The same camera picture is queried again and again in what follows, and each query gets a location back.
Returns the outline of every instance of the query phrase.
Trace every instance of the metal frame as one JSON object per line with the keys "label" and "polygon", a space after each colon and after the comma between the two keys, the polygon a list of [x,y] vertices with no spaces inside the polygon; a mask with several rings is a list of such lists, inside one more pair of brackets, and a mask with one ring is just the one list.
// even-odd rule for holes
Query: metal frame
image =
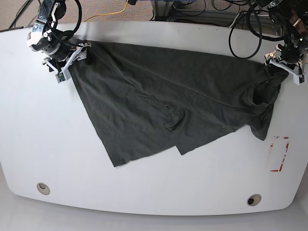
{"label": "metal frame", "polygon": [[[195,11],[192,9],[177,9],[173,11],[171,14],[171,8],[174,1],[164,1],[164,0],[153,0],[152,7],[154,11],[154,18],[156,21],[169,21],[175,22],[179,19],[186,19],[186,20],[195,20],[197,22],[204,22],[204,23],[222,23],[222,25],[232,23],[238,13],[232,12],[225,12],[225,11],[208,11],[201,13],[201,11]],[[278,34],[282,34],[282,31],[279,26],[275,25],[269,17],[260,17],[260,22],[263,26],[273,27]],[[255,17],[251,17],[250,19],[251,25],[257,25],[257,20]]]}

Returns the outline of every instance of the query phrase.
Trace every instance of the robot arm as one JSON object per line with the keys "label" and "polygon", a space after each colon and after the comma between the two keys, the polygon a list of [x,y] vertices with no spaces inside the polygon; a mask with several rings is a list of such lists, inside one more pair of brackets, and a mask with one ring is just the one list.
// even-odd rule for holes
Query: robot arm
{"label": "robot arm", "polygon": [[87,48],[90,46],[86,41],[78,41],[73,37],[82,17],[79,0],[75,2],[79,11],[77,25],[74,30],[63,32],[56,28],[58,20],[66,11],[65,0],[44,0],[43,3],[39,1],[39,14],[27,40],[33,51],[42,51],[49,56],[44,59],[43,64],[55,72],[59,83],[71,77],[68,68],[75,60],[87,59]]}
{"label": "robot arm", "polygon": [[[78,6],[78,22],[74,30],[57,30],[58,20],[66,11],[65,0],[44,0],[40,3],[39,14],[33,25],[32,32],[28,36],[27,44],[34,51],[42,51],[48,54],[43,61],[50,71],[55,71],[58,82],[68,80],[71,76],[69,66],[78,60],[90,60],[87,49],[91,44],[87,41],[79,41],[74,38],[78,30],[82,10],[79,0],[75,0]],[[128,0],[129,4],[135,4],[136,0]],[[304,68],[308,49],[308,1],[307,0],[255,0],[253,7],[267,6],[269,16],[273,23],[282,27],[283,38],[271,38],[262,36],[265,40],[283,40],[284,44],[278,44],[273,52],[265,55],[265,65],[269,68],[282,68],[294,76],[297,85],[306,82]],[[247,12],[247,25],[250,31],[259,37],[259,34],[250,26],[250,14]]]}

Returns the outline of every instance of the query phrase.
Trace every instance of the t-shirt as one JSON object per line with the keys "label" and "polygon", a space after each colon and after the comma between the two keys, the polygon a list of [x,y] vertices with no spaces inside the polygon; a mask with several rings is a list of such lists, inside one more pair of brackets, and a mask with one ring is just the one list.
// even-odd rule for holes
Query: t-shirt
{"label": "t-shirt", "polygon": [[72,79],[113,165],[180,154],[248,124],[264,140],[288,73],[229,56],[89,41]]}

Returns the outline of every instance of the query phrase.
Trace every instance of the cable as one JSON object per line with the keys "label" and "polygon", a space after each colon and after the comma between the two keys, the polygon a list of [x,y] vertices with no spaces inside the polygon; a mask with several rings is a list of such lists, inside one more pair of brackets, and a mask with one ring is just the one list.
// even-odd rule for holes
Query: cable
{"label": "cable", "polygon": [[242,30],[244,29],[245,17],[243,17]]}
{"label": "cable", "polygon": [[154,11],[152,11],[152,12],[153,12],[153,16],[152,16],[152,18],[149,21],[152,21],[154,19]]}
{"label": "cable", "polygon": [[[251,31],[251,33],[253,33],[255,36],[259,37],[260,35],[252,28],[251,24],[250,24],[250,15],[251,15],[251,9],[249,8],[246,14],[246,24],[248,26],[248,29]],[[274,38],[274,37],[270,37],[270,36],[264,36],[262,35],[262,39],[267,40],[267,41],[272,41],[272,42],[277,42],[277,41],[282,41],[284,40],[284,36],[278,37],[278,38]]]}
{"label": "cable", "polygon": [[242,1],[223,0],[223,1],[229,2],[229,3],[237,5],[237,6],[245,6],[245,5],[247,5],[246,0],[242,0]]}
{"label": "cable", "polygon": [[243,12],[245,12],[245,11],[241,11],[241,12],[239,12],[239,13],[237,14],[237,16],[235,17],[234,21],[233,21],[232,24],[229,26],[229,28],[231,28],[231,27],[234,25],[236,19],[237,19]]}
{"label": "cable", "polygon": [[16,14],[16,17],[14,18],[14,20],[12,21],[12,23],[10,24],[8,29],[11,29],[12,26],[14,24],[16,24],[16,21],[18,20],[18,18],[23,14],[23,12],[25,11],[25,9],[27,8],[27,6],[31,3],[32,0],[27,0],[22,7],[19,9],[19,11]]}
{"label": "cable", "polygon": [[183,3],[183,2],[181,2],[181,1],[176,1],[176,3],[177,3],[178,5],[181,5],[181,6],[187,6],[187,5],[192,4],[193,1],[188,1],[188,3]]}
{"label": "cable", "polygon": [[53,36],[55,36],[55,38],[56,38],[59,42],[61,42],[61,43],[65,43],[65,44],[70,45],[70,46],[82,47],[82,46],[80,46],[80,45],[77,45],[77,44],[74,44],[74,43],[70,43],[70,42],[67,42],[67,41],[65,41],[65,40],[62,40],[62,39],[58,38],[58,37],[56,36],[55,32],[53,31],[53,28],[51,27],[49,21],[48,21],[48,15],[47,15],[47,13],[46,13],[46,9],[45,9],[44,5],[40,2],[40,0],[38,0],[38,3],[39,3],[40,7],[42,8],[42,10],[43,10],[43,12],[44,12],[44,14],[45,14],[47,25],[48,25],[48,27],[50,28],[51,33],[53,34]]}
{"label": "cable", "polygon": [[113,13],[102,13],[102,14],[98,14],[98,15],[92,16],[92,17],[90,17],[90,18],[87,18],[87,19],[85,20],[85,22],[88,21],[88,20],[91,19],[91,18],[94,18],[94,17],[99,17],[99,16],[106,16],[106,15],[113,15],[113,14],[117,14],[117,13],[122,13],[124,10],[126,10],[127,5],[128,5],[128,1],[126,1],[126,4],[125,4],[124,9],[122,9],[121,11],[113,12]]}
{"label": "cable", "polygon": [[60,68],[60,65],[59,65],[59,61],[58,61],[58,56],[59,56],[60,53],[57,54],[56,58],[55,58],[55,62],[56,62],[56,67],[57,67],[57,70],[58,72],[60,73],[62,70]]}
{"label": "cable", "polygon": [[203,11],[201,12],[201,13],[199,13],[199,14],[185,14],[185,13],[182,13],[182,12],[180,12],[180,11],[178,11],[180,14],[183,14],[183,15],[186,15],[186,16],[198,16],[198,15],[201,15],[201,14],[203,14],[204,12],[205,12],[205,9],[206,9],[206,1],[205,0],[203,0],[204,1],[204,9],[203,9]]}
{"label": "cable", "polygon": [[233,55],[234,57],[236,57],[236,58],[239,58],[239,59],[250,59],[250,58],[254,57],[254,56],[258,53],[258,51],[260,50],[260,47],[261,47],[261,44],[262,44],[262,26],[261,26],[260,19],[259,19],[259,17],[258,17],[258,14],[257,14],[256,11],[255,11],[255,8],[254,8],[254,7],[252,6],[252,4],[250,3],[250,0],[246,0],[246,1],[247,1],[247,4],[249,5],[250,9],[252,10],[252,12],[254,13],[254,15],[256,16],[256,20],[257,20],[257,23],[258,23],[258,26],[259,26],[259,43],[258,43],[258,47],[257,47],[256,51],[255,51],[252,55],[250,55],[250,56],[248,56],[248,57],[239,57],[239,56],[237,56],[237,55],[233,52],[232,47],[231,47],[231,35],[232,35],[232,32],[233,32],[233,30],[234,30],[236,24],[237,24],[243,17],[245,17],[245,14],[244,14],[243,16],[239,17],[239,18],[236,20],[236,23],[232,26],[232,29],[231,29],[230,34],[229,34],[229,49],[230,49],[232,55]]}
{"label": "cable", "polygon": [[214,4],[214,0],[212,0],[212,6],[213,6],[213,8],[214,8],[215,10],[217,10],[217,11],[225,11],[225,10],[229,9],[229,8],[232,6],[232,3],[229,2],[229,6],[227,6],[227,7],[224,8],[224,9],[218,9],[218,8],[216,8],[216,6],[215,6],[215,4]]}
{"label": "cable", "polygon": [[16,15],[15,15],[15,18],[17,17],[17,15],[20,13],[20,11],[25,7],[25,5],[26,5],[26,3],[27,3],[28,1],[26,1],[20,8],[19,8],[19,10],[17,11],[17,13],[16,13]]}
{"label": "cable", "polygon": [[221,26],[221,27],[227,27],[229,25],[218,25],[218,24],[215,24],[215,23],[200,23],[200,22],[194,22],[194,21],[191,21],[191,20],[188,20],[188,19],[177,19],[175,20],[174,22],[179,22],[179,20],[181,21],[186,21],[186,22],[189,22],[189,23],[195,23],[195,24],[204,24],[204,25],[212,25],[212,26]]}
{"label": "cable", "polygon": [[31,19],[30,23],[29,23],[27,26],[29,26],[29,25],[32,23],[33,19],[35,19],[37,16],[38,16],[38,15],[35,15],[35,16]]}
{"label": "cable", "polygon": [[60,37],[63,38],[64,36],[66,36],[66,38],[64,39],[64,41],[68,41],[70,40],[74,34],[78,31],[80,24],[81,24],[81,19],[82,19],[82,7],[81,4],[79,2],[79,0],[75,0],[77,7],[78,7],[78,21],[77,24],[74,28],[74,30],[67,30],[65,32],[63,32],[62,34],[60,34]]}

